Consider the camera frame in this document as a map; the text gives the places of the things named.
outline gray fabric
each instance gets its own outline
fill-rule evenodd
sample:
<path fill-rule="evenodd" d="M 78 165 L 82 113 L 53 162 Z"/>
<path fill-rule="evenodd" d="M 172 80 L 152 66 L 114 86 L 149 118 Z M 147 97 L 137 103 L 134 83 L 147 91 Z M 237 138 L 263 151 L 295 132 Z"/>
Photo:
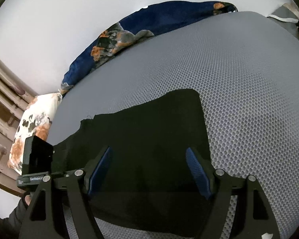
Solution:
<path fill-rule="evenodd" d="M 292 11 L 290 11 L 287 7 L 285 7 L 283 5 L 280 6 L 271 15 L 275 15 L 275 16 L 278 16 L 278 17 L 283 18 L 283 19 L 284 18 L 291 18 L 291 19 L 295 19 L 295 20 L 298 21 L 297 16 L 294 15 L 294 13 Z M 296 37 L 299 40 L 299 30 L 298 30 L 295 23 L 280 21 L 280 20 L 277 20 L 277 19 L 272 18 L 270 16 L 268 18 L 270 20 L 274 21 L 275 23 L 279 24 L 281 27 L 286 29 L 290 34 L 292 34 L 294 37 Z"/>
<path fill-rule="evenodd" d="M 298 20 L 298 17 L 292 11 L 290 11 L 286 6 L 283 5 L 280 6 L 278 9 L 276 9 L 272 14 L 280 18 L 292 18 Z"/>
<path fill-rule="evenodd" d="M 287 30 L 292 36 L 297 38 L 299 40 L 299 30 L 295 23 L 289 23 L 289 22 L 282 22 L 277 19 L 274 19 L 272 17 L 268 17 L 268 19 L 272 20 L 273 22 L 277 23 L 281 27 L 283 27 L 285 30 Z"/>
<path fill-rule="evenodd" d="M 213 166 L 255 175 L 288 238 L 299 225 L 299 41 L 257 13 L 217 15 L 124 51 L 66 95 L 48 142 L 181 88 L 201 95 Z"/>

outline metal screw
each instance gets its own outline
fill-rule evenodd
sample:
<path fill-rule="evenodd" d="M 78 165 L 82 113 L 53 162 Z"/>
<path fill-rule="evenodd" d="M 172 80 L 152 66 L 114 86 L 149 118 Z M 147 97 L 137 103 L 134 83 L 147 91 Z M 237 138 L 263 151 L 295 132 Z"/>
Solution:
<path fill-rule="evenodd" d="M 82 170 L 76 170 L 75 172 L 74 172 L 74 174 L 76 175 L 76 176 L 81 176 L 82 174 L 83 174 L 83 171 Z"/>
<path fill-rule="evenodd" d="M 42 180 L 43 180 L 44 182 L 48 182 L 50 179 L 51 179 L 51 177 L 48 176 L 48 175 L 46 175 L 46 176 L 43 177 Z"/>
<path fill-rule="evenodd" d="M 254 182 L 256 180 L 256 177 L 254 175 L 249 175 L 248 180 L 250 180 L 251 182 Z"/>
<path fill-rule="evenodd" d="M 222 169 L 217 169 L 217 170 L 216 170 L 216 174 L 219 175 L 219 176 L 224 175 L 224 173 L 225 173 L 225 172 L 224 172 Z"/>

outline white wall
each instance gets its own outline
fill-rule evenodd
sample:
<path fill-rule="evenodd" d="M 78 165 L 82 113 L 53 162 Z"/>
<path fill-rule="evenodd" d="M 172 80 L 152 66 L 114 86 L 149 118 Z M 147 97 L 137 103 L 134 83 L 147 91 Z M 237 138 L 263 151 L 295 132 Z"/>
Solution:
<path fill-rule="evenodd" d="M 0 59 L 37 93 L 55 92 L 72 61 L 102 31 L 142 7 L 164 1 L 169 0 L 6 0 L 0 8 Z M 264 16 L 291 2 L 219 1 Z"/>
<path fill-rule="evenodd" d="M 8 217 L 18 205 L 19 200 L 19 197 L 0 189 L 0 217 Z"/>

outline blue floral blanket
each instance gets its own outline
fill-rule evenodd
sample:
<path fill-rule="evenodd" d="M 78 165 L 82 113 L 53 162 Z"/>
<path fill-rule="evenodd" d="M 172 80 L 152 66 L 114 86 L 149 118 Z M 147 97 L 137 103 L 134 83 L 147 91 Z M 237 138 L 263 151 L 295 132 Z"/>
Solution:
<path fill-rule="evenodd" d="M 235 11 L 237 8 L 226 2 L 168 1 L 134 12 L 103 31 L 73 61 L 64 75 L 60 92 L 65 95 L 91 71 L 124 48 L 207 17 Z"/>

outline black sleeve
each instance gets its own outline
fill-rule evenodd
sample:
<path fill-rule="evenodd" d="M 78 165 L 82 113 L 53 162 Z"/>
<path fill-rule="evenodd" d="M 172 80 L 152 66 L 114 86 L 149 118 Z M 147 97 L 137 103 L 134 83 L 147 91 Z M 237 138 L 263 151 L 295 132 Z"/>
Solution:
<path fill-rule="evenodd" d="M 0 218 L 0 233 L 2 234 L 2 237 L 11 239 L 17 239 L 19 237 L 21 224 L 28 208 L 28 205 L 25 201 L 25 196 L 27 194 L 28 193 L 24 194 L 19 200 L 18 206 L 12 211 L 9 217 L 4 219 Z"/>

